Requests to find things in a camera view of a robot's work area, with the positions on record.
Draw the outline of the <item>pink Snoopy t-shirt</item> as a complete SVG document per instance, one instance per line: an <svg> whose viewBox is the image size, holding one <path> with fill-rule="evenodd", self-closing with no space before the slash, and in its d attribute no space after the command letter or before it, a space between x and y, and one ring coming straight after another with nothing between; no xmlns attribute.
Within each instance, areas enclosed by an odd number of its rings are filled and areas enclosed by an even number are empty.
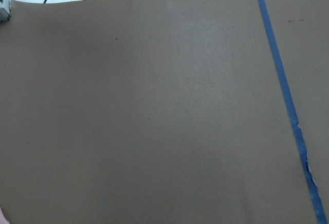
<svg viewBox="0 0 329 224"><path fill-rule="evenodd" d="M10 222L5 218L2 209L0 209L0 224L10 224Z"/></svg>

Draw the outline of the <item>aluminium frame post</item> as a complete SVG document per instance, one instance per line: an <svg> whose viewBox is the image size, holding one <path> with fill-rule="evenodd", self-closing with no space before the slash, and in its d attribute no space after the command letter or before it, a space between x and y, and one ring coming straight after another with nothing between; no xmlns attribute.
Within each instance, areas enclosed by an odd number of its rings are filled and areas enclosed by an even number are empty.
<svg viewBox="0 0 329 224"><path fill-rule="evenodd" d="M11 14L11 0L1 0L0 21L9 21Z"/></svg>

